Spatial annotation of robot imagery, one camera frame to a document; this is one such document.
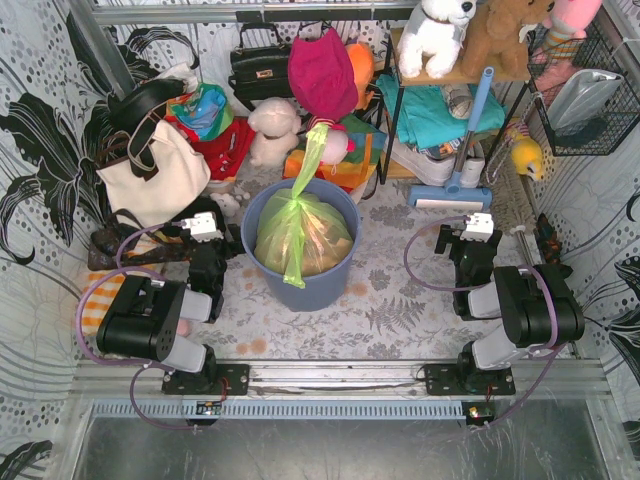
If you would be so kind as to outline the green plastic trash bag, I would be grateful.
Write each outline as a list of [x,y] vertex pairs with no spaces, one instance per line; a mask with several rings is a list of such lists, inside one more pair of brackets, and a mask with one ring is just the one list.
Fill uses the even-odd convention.
[[278,189],[259,217],[254,256],[285,284],[303,289],[305,279],[337,266],[351,252],[354,240],[344,216],[306,190],[328,144],[329,127],[307,133],[302,167],[293,186]]

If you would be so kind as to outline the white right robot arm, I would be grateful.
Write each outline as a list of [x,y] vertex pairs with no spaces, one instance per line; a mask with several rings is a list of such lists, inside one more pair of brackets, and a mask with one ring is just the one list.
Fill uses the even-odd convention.
[[439,229],[435,252],[454,264],[453,308],[464,321],[498,320],[458,355],[463,375],[505,370],[526,355],[554,352],[581,339],[585,319],[561,269],[552,264],[494,265],[502,232],[473,236],[469,228]]

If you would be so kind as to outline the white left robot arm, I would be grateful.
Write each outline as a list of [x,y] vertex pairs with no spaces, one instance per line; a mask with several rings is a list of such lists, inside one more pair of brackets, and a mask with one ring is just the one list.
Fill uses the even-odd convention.
[[188,374],[212,374],[212,349],[179,334],[179,323],[218,319],[227,261],[243,252],[240,227],[232,224],[220,238],[199,243],[188,254],[186,282],[126,277],[98,328],[99,351]]

